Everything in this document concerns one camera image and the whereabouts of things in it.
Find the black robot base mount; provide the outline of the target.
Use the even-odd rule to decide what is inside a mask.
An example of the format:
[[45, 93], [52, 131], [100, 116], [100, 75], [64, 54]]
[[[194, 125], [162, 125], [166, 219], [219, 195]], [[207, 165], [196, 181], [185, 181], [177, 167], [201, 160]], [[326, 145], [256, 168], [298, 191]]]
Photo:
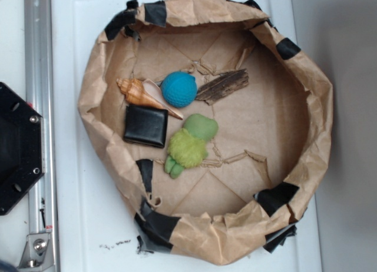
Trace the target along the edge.
[[42, 117], [1, 83], [1, 216], [43, 175]]

